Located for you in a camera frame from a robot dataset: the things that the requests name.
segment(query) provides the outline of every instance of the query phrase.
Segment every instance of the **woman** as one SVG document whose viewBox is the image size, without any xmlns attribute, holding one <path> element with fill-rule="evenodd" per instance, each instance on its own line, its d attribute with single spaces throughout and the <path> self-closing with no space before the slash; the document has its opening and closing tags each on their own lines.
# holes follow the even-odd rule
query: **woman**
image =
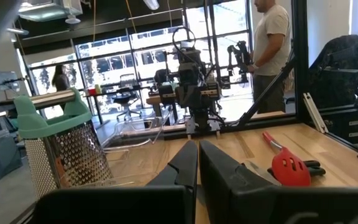
<svg viewBox="0 0 358 224">
<path fill-rule="evenodd" d="M 52 79 L 52 86 L 56 87 L 57 91 L 67 90 L 70 87 L 70 81 L 68 77 L 63 72 L 63 65 L 56 65 L 55 74 Z M 60 105 L 62 110 L 65 110 L 65 104 Z"/>
</svg>

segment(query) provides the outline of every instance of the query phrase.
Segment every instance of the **man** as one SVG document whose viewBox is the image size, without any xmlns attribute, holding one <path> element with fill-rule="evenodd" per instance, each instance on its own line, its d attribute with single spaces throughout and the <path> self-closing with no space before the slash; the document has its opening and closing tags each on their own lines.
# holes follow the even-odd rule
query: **man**
<svg viewBox="0 0 358 224">
<path fill-rule="evenodd" d="M 258 12 L 264 14 L 255 30 L 254 64 L 248 66 L 253 73 L 254 101 L 263 93 L 285 66 L 291 50 L 290 18 L 275 0 L 255 0 Z M 263 101 L 258 113 L 285 112 L 284 83 L 274 89 Z"/>
</svg>

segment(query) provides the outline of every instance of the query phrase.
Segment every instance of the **metal grater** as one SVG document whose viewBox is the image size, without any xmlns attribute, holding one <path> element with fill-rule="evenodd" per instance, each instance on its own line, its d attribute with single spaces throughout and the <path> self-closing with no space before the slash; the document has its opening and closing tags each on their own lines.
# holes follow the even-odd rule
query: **metal grater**
<svg viewBox="0 0 358 224">
<path fill-rule="evenodd" d="M 112 179 L 92 121 L 24 142 L 38 199 L 51 190 Z"/>
</svg>

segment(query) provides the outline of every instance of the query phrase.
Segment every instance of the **chair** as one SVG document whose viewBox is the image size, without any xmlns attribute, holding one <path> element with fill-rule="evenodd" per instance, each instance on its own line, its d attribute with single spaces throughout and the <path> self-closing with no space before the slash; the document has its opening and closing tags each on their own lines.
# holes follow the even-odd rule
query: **chair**
<svg viewBox="0 0 358 224">
<path fill-rule="evenodd" d="M 120 79 L 120 84 L 119 84 L 120 88 L 125 88 L 125 87 L 127 88 L 137 85 L 134 74 L 121 75 L 119 79 Z M 126 121 L 126 118 L 131 117 L 131 114 L 138 114 L 140 118 L 142 117 L 141 112 L 136 112 L 129 109 L 129 106 L 131 105 L 129 103 L 130 100 L 133 98 L 138 98 L 136 91 L 130 91 L 130 90 L 125 91 L 122 92 L 120 95 L 114 95 L 111 98 L 114 100 L 114 103 L 120 104 L 125 109 L 123 113 L 117 115 L 118 121 L 120 116 L 124 116 L 124 121 Z"/>
</svg>

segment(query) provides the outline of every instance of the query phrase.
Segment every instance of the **glass wall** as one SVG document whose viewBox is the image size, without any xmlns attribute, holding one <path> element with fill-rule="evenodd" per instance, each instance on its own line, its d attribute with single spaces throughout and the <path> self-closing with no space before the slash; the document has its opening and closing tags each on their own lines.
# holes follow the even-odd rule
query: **glass wall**
<svg viewBox="0 0 358 224">
<path fill-rule="evenodd" d="M 187 9 L 186 13 L 189 22 L 188 27 L 196 37 L 195 47 L 201 51 L 202 61 L 209 63 L 210 54 L 204 9 L 203 7 Z M 218 35 L 219 66 L 223 67 L 222 73 L 224 73 L 226 72 L 224 67 L 228 65 L 229 60 L 227 47 L 236 45 L 240 40 L 249 42 L 245 0 L 214 5 L 214 15 L 216 34 Z M 78 44 L 72 46 L 75 53 L 68 53 L 66 50 L 62 56 L 56 57 L 58 54 L 55 52 L 52 58 L 46 57 L 48 58 L 47 60 L 30 64 L 36 87 L 40 94 L 55 92 L 56 89 L 51 83 L 55 66 L 57 63 L 62 64 L 64 62 L 69 62 L 64 64 L 64 70 L 70 79 L 70 85 L 79 89 L 92 87 L 95 84 L 109 85 L 111 86 L 109 87 L 110 90 L 119 88 L 120 77 L 127 74 L 134 74 L 134 79 L 139 83 L 150 83 L 153 82 L 156 71 L 166 69 L 167 65 L 171 72 L 177 72 L 179 66 L 177 56 L 175 54 L 166 54 L 166 52 L 176 52 L 172 45 L 172 35 L 179 27 L 167 27 Z M 209 34 L 212 36 L 210 22 Z M 180 41 L 186 39 L 187 34 L 184 29 L 180 29 L 175 34 L 175 42 L 178 45 Z M 214 61 L 212 38 L 211 48 L 213 63 L 216 63 Z M 236 63 L 233 57 L 232 64 L 235 65 Z M 150 105 L 145 103 L 147 92 L 148 90 L 143 90 L 138 93 L 137 100 L 135 100 L 131 109 L 151 108 Z M 94 99 L 90 98 L 89 102 L 91 108 L 95 109 Z M 123 110 L 120 105 L 114 104 L 114 100 L 110 96 L 98 97 L 98 103 L 101 106 L 102 114 L 112 114 Z M 46 111 L 49 118 L 58 116 L 60 113 L 60 107 L 54 107 Z"/>
</svg>

